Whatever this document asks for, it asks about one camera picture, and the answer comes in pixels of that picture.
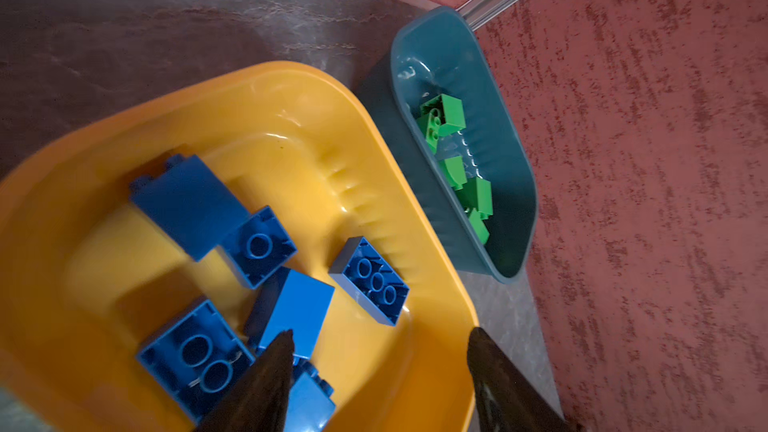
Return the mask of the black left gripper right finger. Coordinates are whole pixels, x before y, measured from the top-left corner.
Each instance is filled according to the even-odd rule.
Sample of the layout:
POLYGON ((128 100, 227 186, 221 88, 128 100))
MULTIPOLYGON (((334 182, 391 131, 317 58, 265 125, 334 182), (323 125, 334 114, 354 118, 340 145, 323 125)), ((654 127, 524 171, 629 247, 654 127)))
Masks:
POLYGON ((480 327, 473 328, 469 334, 467 364, 482 431, 570 429, 480 327))

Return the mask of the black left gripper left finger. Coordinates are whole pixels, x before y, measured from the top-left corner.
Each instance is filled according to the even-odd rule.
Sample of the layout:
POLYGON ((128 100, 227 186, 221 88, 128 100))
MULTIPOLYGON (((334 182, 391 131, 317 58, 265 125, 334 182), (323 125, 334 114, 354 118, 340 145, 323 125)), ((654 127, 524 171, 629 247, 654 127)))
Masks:
POLYGON ((195 431, 283 431, 294 348, 293 331, 279 333, 195 431))

